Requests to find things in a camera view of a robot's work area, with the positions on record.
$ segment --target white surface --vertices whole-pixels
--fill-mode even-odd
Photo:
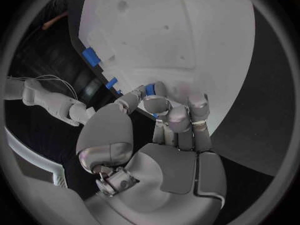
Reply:
[[[21,143],[7,128],[5,128],[8,145],[11,149],[27,162],[37,166],[40,169],[53,173],[53,183],[56,186],[67,187],[65,170],[59,163],[51,161],[41,155],[38,155],[23,143]]]
[[[79,28],[116,90],[162,81],[182,104],[207,93],[210,133],[242,87],[254,38],[249,0],[85,0]]]

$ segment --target wire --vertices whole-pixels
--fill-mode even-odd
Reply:
[[[13,76],[7,76],[8,79],[15,79],[15,80],[20,80],[20,81],[25,81],[27,79],[33,79],[36,81],[50,81],[50,80],[56,80],[56,81],[61,81],[72,93],[72,96],[78,100],[78,96],[76,94],[75,89],[72,87],[70,83],[67,81],[61,79],[60,77],[53,75],[53,74],[45,74],[37,77],[13,77]]]

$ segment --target blue clip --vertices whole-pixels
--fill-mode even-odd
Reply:
[[[148,84],[146,86],[146,95],[147,96],[155,95],[154,83]]]
[[[113,87],[113,85],[115,85],[118,82],[118,80],[114,77],[112,80],[110,80],[105,87],[107,89],[111,89]]]
[[[89,47],[82,52],[82,55],[89,62],[89,64],[94,68],[98,63],[101,62],[101,59],[97,56],[95,51]]]

